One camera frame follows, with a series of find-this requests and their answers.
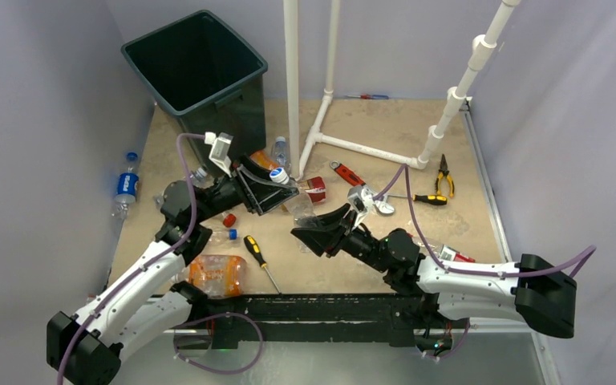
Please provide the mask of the clear bottle white cap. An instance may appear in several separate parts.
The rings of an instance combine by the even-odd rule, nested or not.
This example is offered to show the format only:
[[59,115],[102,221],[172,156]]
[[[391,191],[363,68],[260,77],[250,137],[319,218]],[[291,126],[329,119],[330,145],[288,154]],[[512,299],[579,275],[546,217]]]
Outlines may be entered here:
[[286,210],[294,218],[295,228],[316,228],[319,226],[319,220],[314,213],[313,202],[309,195],[302,190],[298,183],[290,178],[289,173],[282,167],[275,168],[269,173],[270,179],[285,186],[298,189],[298,195],[290,198],[284,203]]

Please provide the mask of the red gold label bottle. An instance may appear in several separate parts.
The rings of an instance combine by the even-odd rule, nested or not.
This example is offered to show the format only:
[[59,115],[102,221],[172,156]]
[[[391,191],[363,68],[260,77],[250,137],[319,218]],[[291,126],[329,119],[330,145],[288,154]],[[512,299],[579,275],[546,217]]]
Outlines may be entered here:
[[301,180],[298,184],[313,204],[321,204],[326,200],[326,185],[321,176]]

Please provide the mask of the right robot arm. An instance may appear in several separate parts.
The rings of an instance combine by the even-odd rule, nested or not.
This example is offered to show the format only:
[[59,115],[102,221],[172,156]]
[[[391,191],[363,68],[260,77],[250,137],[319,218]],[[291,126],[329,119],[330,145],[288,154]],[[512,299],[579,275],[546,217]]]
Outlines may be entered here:
[[407,230],[377,238],[355,218],[355,210],[344,205],[290,232],[319,257],[347,253],[383,274],[397,294],[421,297],[418,315],[428,326],[502,318],[550,337],[574,336],[577,283],[545,259],[525,254],[519,262],[501,264],[435,262]]

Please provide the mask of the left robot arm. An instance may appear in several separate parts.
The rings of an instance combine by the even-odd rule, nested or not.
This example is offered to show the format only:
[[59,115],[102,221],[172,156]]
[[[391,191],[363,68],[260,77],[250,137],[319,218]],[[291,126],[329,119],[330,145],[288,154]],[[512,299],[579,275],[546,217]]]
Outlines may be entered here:
[[202,325],[205,295],[192,284],[177,283],[155,304],[147,300],[203,251],[213,234],[203,221],[238,205],[262,216],[299,191],[293,180],[276,182],[243,156],[211,187],[178,180],[166,193],[164,223],[129,270],[72,315],[58,312],[47,323],[46,359],[59,383],[109,384],[131,355],[162,332],[182,323]]

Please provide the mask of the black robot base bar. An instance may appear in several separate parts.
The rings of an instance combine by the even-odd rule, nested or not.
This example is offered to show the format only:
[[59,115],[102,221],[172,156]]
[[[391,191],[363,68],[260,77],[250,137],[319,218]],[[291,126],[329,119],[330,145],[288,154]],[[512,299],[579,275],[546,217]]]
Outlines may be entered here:
[[432,330],[465,328],[467,320],[440,315],[434,295],[246,294],[226,299],[199,295],[189,322],[212,321],[213,348],[240,342],[379,342],[391,347],[434,347]]

